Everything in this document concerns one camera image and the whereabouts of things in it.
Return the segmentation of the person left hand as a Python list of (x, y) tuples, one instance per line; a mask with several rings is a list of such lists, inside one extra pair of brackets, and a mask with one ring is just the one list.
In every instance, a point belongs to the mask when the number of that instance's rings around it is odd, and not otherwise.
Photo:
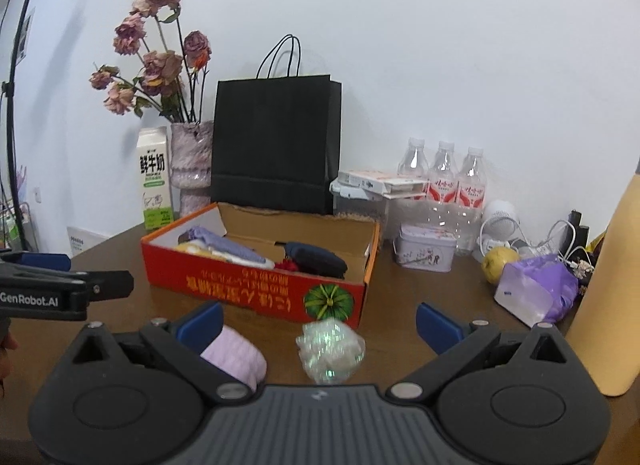
[(4, 381), (12, 372), (11, 351), (15, 351), (20, 344), (11, 332), (6, 333), (0, 344), (0, 386), (1, 396), (4, 396)]

